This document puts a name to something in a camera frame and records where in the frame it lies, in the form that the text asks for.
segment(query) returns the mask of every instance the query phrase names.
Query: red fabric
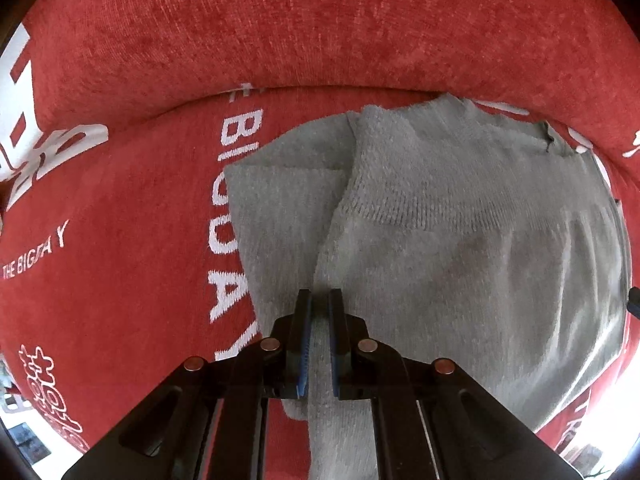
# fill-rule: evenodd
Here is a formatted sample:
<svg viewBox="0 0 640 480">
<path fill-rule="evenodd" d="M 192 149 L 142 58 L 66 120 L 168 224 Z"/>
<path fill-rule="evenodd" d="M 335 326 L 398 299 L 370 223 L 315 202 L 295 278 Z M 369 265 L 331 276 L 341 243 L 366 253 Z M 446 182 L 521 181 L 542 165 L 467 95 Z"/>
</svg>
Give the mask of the red fabric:
<svg viewBox="0 0 640 480">
<path fill-rule="evenodd" d="M 638 170 L 622 157 L 640 128 L 640 46 L 609 0 L 38 0 L 24 23 L 12 75 L 31 61 L 40 129 L 108 127 L 106 142 L 33 180 L 0 244 L 4 266 L 51 236 L 37 263 L 3 273 L 0 346 L 23 391 L 55 399 L 34 405 L 80 449 L 184 357 L 213 358 L 255 320 L 244 295 L 210 322 L 210 271 L 241 274 L 237 251 L 208 244 L 210 220 L 228 214 L 212 184 L 234 158 L 219 155 L 365 104 L 428 98 L 367 87 L 450 91 L 570 124 L 607 165 L 640 261 Z M 212 96 L 243 82 L 272 89 Z M 222 145 L 225 119 L 257 110 L 257 131 Z M 229 224 L 216 232 L 233 239 Z M 633 320 L 590 406 L 639 338 Z M 548 444 L 576 407 L 541 432 Z M 305 478 L 305 425 L 276 405 L 270 428 L 270 478 Z"/>
</svg>

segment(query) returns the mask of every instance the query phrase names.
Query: folded gray clothing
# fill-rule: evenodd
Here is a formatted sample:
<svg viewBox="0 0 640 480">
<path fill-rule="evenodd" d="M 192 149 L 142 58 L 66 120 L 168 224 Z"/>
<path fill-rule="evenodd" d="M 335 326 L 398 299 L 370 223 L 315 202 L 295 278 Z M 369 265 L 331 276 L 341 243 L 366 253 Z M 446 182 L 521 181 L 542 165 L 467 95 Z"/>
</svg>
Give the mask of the folded gray clothing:
<svg viewBox="0 0 640 480">
<path fill-rule="evenodd" d="M 263 333 L 300 288 L 339 287 L 373 338 L 452 358 L 532 430 L 620 352 L 624 221 L 593 155 L 548 123 L 450 95 L 367 106 L 291 130 L 225 179 Z M 308 419 L 311 478 L 376 478 L 369 403 L 333 398 L 318 305 L 306 406 L 287 413 Z"/>
</svg>

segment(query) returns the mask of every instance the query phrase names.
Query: copper rivet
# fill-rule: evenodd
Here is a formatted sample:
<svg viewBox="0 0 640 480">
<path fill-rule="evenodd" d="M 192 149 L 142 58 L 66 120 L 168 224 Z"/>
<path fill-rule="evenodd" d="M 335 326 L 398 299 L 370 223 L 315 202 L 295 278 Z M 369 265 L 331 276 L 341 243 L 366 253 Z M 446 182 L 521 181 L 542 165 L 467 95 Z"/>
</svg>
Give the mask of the copper rivet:
<svg viewBox="0 0 640 480">
<path fill-rule="evenodd" d="M 260 348 L 262 348 L 265 352 L 273 352 L 280 348 L 280 342 L 274 337 L 266 337 L 262 341 L 260 341 Z"/>
<path fill-rule="evenodd" d="M 373 339 L 361 339 L 358 341 L 358 350 L 361 352 L 375 352 L 378 349 L 378 343 Z"/>
<path fill-rule="evenodd" d="M 194 355 L 184 362 L 184 369 L 190 372 L 197 372 L 204 366 L 204 359 Z"/>
<path fill-rule="evenodd" d="M 437 373 L 443 375 L 452 374 L 456 370 L 456 364 L 451 359 L 437 359 L 433 366 Z"/>
</svg>

